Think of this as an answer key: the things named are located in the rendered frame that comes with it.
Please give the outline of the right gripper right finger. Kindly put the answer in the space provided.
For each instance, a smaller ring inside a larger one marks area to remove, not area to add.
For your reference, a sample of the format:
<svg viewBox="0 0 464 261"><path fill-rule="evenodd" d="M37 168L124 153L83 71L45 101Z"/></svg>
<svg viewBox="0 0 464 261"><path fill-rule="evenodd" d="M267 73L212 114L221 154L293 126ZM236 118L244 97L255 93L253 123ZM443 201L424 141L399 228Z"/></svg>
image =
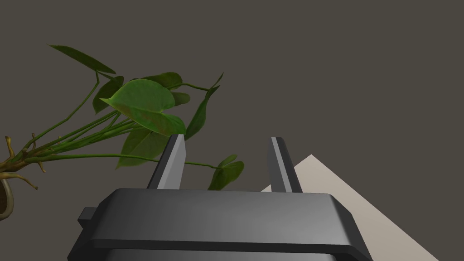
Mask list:
<svg viewBox="0 0 464 261"><path fill-rule="evenodd" d="M303 192L294 164L282 137L270 138L267 165L272 192Z"/></svg>

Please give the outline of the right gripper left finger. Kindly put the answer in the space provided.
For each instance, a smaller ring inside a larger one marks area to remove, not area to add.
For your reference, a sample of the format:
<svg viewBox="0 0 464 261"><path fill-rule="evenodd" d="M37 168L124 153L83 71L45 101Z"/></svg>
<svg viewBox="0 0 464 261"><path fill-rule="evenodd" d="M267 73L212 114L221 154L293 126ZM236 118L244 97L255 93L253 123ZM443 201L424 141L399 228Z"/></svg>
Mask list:
<svg viewBox="0 0 464 261"><path fill-rule="evenodd" d="M178 190L182 180L185 160L184 135L171 135L147 185L147 189Z"/></svg>

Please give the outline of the green leafy potted plant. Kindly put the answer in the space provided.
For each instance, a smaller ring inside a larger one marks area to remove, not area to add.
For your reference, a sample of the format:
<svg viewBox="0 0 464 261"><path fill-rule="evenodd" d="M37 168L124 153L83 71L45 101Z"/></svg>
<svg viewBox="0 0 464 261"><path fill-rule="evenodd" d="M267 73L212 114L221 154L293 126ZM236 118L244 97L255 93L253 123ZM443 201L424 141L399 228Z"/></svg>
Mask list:
<svg viewBox="0 0 464 261"><path fill-rule="evenodd" d="M186 86L175 72L165 72L125 82L123 76L95 58L65 45L53 45L53 49L91 69L96 84L88 94L92 98L94 112L111 107L112 111L93 122L64 136L37 146L41 135L32 138L15 153L11 138L6 136L9 157L0 162L0 221L10 217L14 210L14 196L9 179L24 179L19 171L31 164L42 167L45 162L92 158L92 154L74 155L72 151L116 136L127 135L121 152L106 154L118 159L117 167L137 166L145 162L160 162L159 155L172 135L183 135L186 140L197 134L206 123L207 105L220 87L216 81L205 89L205 97L199 104L189 125L166 110L187 104L190 95L178 92Z"/></svg>

